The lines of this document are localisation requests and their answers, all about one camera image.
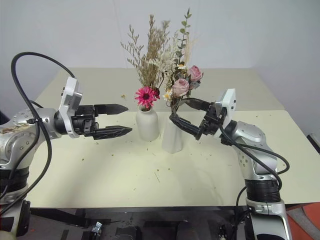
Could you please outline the round white bottle vase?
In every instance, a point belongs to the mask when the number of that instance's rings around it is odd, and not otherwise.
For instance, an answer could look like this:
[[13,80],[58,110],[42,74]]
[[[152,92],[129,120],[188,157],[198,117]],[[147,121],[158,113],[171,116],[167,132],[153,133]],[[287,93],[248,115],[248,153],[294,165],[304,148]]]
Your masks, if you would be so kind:
[[152,142],[159,137],[159,119],[157,113],[152,108],[148,111],[139,109],[135,120],[138,134],[142,140]]

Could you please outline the dried bouquet with magenta daisy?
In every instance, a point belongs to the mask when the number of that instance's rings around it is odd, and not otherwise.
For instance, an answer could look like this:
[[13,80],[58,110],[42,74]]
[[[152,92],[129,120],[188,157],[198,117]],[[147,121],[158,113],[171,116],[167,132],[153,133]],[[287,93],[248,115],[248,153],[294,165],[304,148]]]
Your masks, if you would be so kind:
[[159,87],[164,81],[161,77],[159,62],[161,54],[169,41],[168,20],[156,25],[155,16],[149,15],[149,28],[147,33],[147,45],[139,43],[140,35],[135,32],[132,25],[128,27],[127,43],[121,42],[121,47],[128,53],[127,62],[136,70],[141,87],[135,92],[134,99],[141,111],[151,110],[160,98]]

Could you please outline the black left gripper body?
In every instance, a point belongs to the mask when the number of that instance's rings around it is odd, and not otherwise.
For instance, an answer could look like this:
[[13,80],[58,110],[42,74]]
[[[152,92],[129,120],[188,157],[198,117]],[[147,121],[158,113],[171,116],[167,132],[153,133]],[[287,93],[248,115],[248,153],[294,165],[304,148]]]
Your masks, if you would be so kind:
[[90,137],[99,128],[94,105],[80,105],[71,120],[78,135]]

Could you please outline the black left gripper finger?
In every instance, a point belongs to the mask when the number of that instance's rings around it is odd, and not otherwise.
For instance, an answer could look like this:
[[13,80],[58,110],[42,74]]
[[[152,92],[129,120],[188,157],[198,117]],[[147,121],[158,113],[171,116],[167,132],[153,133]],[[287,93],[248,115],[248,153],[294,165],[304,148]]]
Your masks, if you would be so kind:
[[130,133],[133,129],[131,127],[114,125],[105,128],[95,129],[92,133],[94,140],[113,139],[124,136]]
[[95,104],[94,112],[96,116],[99,115],[118,115],[123,112],[128,111],[129,109],[120,104]]

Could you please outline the dried bouquet with pink roses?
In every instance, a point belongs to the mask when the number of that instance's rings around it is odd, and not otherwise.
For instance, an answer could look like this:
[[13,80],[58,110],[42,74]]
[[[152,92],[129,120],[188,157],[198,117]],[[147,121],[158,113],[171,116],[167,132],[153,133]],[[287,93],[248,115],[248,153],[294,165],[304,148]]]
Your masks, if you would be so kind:
[[182,101],[191,96],[204,77],[203,71],[197,65],[190,65],[192,44],[190,40],[190,9],[183,15],[181,27],[174,33],[168,46],[164,49],[163,98],[170,107],[171,113],[176,114]]

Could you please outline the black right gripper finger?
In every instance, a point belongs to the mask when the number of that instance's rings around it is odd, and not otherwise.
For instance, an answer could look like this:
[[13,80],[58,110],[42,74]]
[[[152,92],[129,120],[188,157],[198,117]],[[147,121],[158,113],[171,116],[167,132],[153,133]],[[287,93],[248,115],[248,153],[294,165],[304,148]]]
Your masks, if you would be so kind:
[[199,126],[192,124],[190,121],[181,118],[176,113],[172,113],[169,119],[182,131],[192,135],[196,140],[199,140],[202,135],[202,130]]
[[188,105],[190,108],[207,112],[213,106],[211,102],[207,102],[198,98],[185,98],[182,100],[183,104]]

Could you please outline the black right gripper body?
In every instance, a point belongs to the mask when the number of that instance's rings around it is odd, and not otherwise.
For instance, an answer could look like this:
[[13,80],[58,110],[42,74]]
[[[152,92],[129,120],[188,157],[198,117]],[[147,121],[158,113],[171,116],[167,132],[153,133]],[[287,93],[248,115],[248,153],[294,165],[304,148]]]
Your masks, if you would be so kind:
[[211,102],[199,126],[200,133],[203,135],[215,135],[225,120],[225,109],[221,104]]

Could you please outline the tall faceted white vase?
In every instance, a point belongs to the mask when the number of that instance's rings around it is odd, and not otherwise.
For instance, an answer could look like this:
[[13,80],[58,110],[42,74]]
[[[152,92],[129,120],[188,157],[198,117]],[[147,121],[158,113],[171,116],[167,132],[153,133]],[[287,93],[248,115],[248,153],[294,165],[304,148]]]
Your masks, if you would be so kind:
[[164,127],[161,147],[170,154],[180,152],[183,149],[182,130],[170,119],[167,120]]

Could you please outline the orange and grey padded object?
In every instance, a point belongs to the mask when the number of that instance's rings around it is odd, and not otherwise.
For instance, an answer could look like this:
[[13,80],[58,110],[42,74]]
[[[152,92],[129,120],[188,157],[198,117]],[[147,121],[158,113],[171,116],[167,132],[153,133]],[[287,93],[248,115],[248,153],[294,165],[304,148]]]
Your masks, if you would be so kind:
[[289,206],[286,212],[293,240],[320,240],[320,202]]

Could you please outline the black frame under table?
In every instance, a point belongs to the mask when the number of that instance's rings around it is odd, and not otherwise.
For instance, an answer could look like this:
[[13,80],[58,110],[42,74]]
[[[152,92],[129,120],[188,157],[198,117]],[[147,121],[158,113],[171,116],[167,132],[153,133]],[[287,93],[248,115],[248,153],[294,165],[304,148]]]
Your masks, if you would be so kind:
[[24,240],[246,240],[244,207],[233,206],[32,208]]

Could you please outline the small silver metal knob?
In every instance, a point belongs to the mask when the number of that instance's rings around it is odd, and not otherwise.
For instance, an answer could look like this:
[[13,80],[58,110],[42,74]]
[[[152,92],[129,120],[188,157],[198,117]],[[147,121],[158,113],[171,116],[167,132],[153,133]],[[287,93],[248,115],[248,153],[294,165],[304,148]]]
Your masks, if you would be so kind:
[[103,224],[99,221],[97,221],[92,229],[91,229],[91,232],[95,235],[100,235],[102,233],[102,229],[103,229]]

